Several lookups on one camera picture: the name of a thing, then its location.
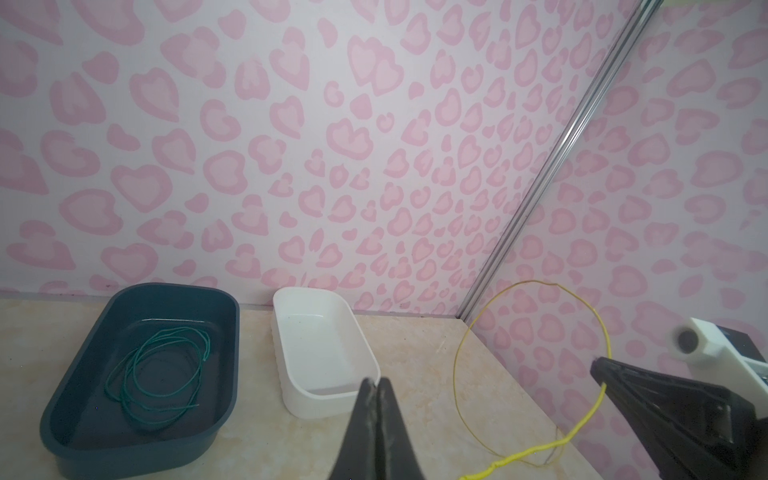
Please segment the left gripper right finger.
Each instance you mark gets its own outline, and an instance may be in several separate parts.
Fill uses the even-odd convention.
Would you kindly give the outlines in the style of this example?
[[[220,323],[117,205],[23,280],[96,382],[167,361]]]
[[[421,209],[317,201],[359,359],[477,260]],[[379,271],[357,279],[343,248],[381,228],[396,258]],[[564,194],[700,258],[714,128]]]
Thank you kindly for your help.
[[[408,435],[392,382],[382,377],[377,386],[376,478],[424,480]]]

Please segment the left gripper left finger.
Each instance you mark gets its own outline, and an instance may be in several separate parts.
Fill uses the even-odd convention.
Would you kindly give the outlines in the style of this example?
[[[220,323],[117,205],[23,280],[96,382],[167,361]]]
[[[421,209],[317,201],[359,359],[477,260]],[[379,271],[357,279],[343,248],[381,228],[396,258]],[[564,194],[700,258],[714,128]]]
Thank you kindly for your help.
[[[362,381],[330,480],[376,479],[377,389]]]

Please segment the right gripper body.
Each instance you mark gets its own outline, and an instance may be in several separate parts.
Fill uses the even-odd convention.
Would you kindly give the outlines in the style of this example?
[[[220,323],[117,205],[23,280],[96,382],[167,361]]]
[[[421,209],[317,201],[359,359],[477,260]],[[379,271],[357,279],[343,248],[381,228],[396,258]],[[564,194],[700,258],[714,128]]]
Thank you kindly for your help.
[[[600,357],[590,374],[662,479],[765,479],[767,420],[726,387]]]

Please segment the white plastic tray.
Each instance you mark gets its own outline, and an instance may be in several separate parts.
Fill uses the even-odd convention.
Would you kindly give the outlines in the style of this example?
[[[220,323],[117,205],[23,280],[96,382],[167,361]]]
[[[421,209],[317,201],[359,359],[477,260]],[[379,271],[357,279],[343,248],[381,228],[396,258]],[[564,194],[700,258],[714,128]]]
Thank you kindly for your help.
[[[323,289],[284,287],[273,295],[271,331],[282,400],[300,419],[353,409],[361,383],[381,369],[350,305]]]

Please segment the dark teal plastic bin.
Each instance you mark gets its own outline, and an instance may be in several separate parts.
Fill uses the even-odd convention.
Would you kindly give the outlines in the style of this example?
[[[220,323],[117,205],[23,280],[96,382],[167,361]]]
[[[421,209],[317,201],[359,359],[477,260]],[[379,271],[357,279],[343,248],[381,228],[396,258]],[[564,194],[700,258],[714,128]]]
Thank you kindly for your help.
[[[67,479],[187,465],[237,400],[240,306],[215,288],[143,283],[116,293],[46,406],[40,437]]]

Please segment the right aluminium frame strut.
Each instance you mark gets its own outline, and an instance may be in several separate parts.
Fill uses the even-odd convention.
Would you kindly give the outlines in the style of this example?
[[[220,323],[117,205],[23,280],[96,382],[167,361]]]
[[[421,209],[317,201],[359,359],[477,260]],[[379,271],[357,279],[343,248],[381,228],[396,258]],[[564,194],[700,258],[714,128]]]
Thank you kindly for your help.
[[[584,96],[577,104],[564,130],[557,137],[549,155],[536,172],[534,181],[523,196],[515,214],[503,230],[499,241],[460,304],[455,314],[457,319],[464,322],[468,321],[472,312],[479,305],[482,295],[512,251],[535,208],[544,197],[565,160],[568,159],[586,126],[606,97],[623,64],[662,4],[662,0],[641,0],[634,3],[626,23],[599,64],[599,68]]]

